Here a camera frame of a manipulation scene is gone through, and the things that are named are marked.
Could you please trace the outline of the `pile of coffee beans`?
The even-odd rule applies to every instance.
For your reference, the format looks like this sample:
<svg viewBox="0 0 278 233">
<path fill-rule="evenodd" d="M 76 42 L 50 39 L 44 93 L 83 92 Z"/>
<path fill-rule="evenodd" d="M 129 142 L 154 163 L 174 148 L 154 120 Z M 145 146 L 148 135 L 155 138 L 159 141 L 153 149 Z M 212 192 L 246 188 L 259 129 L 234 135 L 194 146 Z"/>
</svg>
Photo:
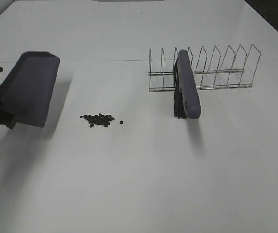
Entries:
<svg viewBox="0 0 278 233">
<path fill-rule="evenodd" d="M 94 126 L 103 126 L 107 128 L 110 126 L 110 123 L 112 121 L 115 121 L 115 118 L 112 115 L 102 114 L 102 113 L 95 114 L 95 115 L 91 115 L 91 114 L 82 115 L 79 116 L 79 119 L 83 119 L 87 121 L 90 128 Z"/>
</svg>

